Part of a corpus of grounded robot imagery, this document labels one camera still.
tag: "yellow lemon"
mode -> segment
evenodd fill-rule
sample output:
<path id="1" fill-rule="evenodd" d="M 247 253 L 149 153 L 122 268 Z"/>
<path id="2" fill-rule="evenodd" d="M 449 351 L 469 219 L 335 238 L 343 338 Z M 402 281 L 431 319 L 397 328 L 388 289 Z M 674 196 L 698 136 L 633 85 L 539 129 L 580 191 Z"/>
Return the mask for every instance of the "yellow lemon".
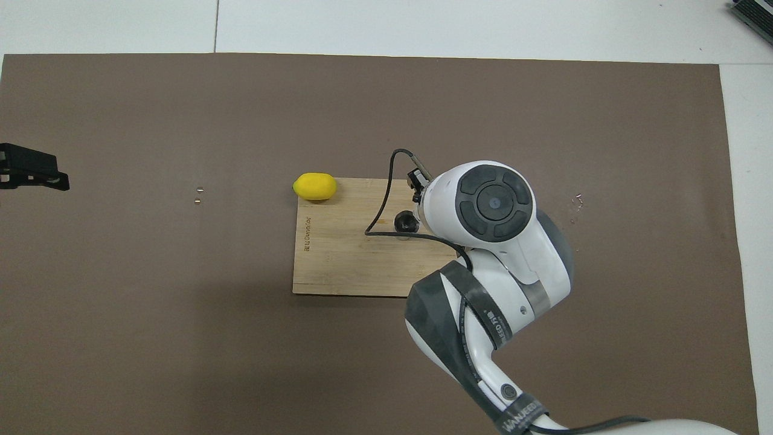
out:
<path id="1" fill-rule="evenodd" d="M 335 178 L 329 173 L 307 172 L 292 184 L 292 190 L 305 200 L 327 200 L 335 189 Z"/>

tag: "white floor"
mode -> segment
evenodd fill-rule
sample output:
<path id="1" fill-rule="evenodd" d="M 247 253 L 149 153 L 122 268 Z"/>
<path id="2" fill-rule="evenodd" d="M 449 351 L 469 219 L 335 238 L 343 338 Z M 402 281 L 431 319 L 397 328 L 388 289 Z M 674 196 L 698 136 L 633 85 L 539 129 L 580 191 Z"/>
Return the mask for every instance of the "white floor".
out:
<path id="1" fill-rule="evenodd" d="M 773 46 L 728 0 L 0 0 L 3 53 L 271 52 L 718 63 L 760 433 L 773 433 Z"/>

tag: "cutting board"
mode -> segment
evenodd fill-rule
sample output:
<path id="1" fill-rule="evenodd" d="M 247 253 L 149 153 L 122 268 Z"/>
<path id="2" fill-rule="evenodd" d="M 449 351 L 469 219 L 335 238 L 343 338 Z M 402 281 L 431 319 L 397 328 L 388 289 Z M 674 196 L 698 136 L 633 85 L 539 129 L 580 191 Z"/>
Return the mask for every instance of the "cutting board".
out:
<path id="1" fill-rule="evenodd" d="M 293 293 L 405 297 L 413 283 L 456 258 L 453 249 L 420 239 L 367 237 L 386 180 L 336 178 L 329 200 L 298 198 Z M 390 198 L 374 231 L 394 231 L 394 217 L 413 210 L 413 191 L 392 182 Z"/>

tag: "black cable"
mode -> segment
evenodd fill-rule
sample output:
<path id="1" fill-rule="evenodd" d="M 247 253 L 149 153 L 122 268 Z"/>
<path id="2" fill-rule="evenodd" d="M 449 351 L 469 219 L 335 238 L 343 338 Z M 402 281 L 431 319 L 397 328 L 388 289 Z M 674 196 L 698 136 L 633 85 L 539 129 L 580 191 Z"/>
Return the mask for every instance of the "black cable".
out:
<path id="1" fill-rule="evenodd" d="M 599 430 L 609 429 L 610 427 L 617 426 L 623 423 L 644 423 L 652 421 L 646 417 L 641 416 L 622 416 L 601 423 L 591 424 L 590 426 L 578 427 L 576 429 L 547 429 L 545 427 L 539 427 L 531 425 L 529 430 L 534 433 L 545 433 L 546 435 L 580 435 L 582 433 L 592 433 Z"/>
<path id="2" fill-rule="evenodd" d="M 443 245 L 450 246 L 453 248 L 457 254 L 459 254 L 460 257 L 462 257 L 465 260 L 465 263 L 467 264 L 467 270 L 472 272 L 472 261 L 470 260 L 469 255 L 467 255 L 467 252 L 465 252 L 465 249 L 462 248 L 460 245 L 455 244 L 454 242 L 450 240 L 446 240 L 444 238 L 440 238 L 438 236 L 429 235 L 429 234 L 417 234 L 417 233 L 401 233 L 397 231 L 371 231 L 373 227 L 376 225 L 376 222 L 378 222 L 379 218 L 381 218 L 381 214 L 384 211 L 384 208 L 387 205 L 387 200 L 389 199 L 389 192 L 392 189 L 392 179 L 394 174 L 394 158 L 397 156 L 397 154 L 403 153 L 406 156 L 414 157 L 414 154 L 407 149 L 398 148 L 392 151 L 392 156 L 389 159 L 389 176 L 386 179 L 386 192 L 384 193 L 384 199 L 381 202 L 381 207 L 379 208 L 379 212 L 376 213 L 376 217 L 373 218 L 373 222 L 368 225 L 368 228 L 365 229 L 365 235 L 371 236 L 371 235 L 386 235 L 390 237 L 412 237 L 412 238 L 422 238 L 424 240 L 434 240 L 439 241 Z"/>

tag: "robotic arm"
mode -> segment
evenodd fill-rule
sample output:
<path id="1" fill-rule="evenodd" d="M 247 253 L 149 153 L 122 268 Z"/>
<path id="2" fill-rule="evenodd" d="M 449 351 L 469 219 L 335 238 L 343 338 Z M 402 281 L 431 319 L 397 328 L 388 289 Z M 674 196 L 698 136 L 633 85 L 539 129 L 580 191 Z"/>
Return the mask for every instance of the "robotic arm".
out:
<path id="1" fill-rule="evenodd" d="M 435 238 L 467 248 L 460 250 L 465 255 L 414 284 L 406 326 L 417 346 L 461 385 L 499 433 L 731 433 L 692 420 L 650 422 L 633 416 L 574 430 L 552 421 L 491 355 L 569 294 L 574 271 L 569 245 L 536 208 L 530 185 L 513 168 L 478 161 L 433 179 L 412 153 L 398 151 L 418 166 L 409 173 L 418 220 Z M 631 422 L 644 423 L 609 429 Z"/>

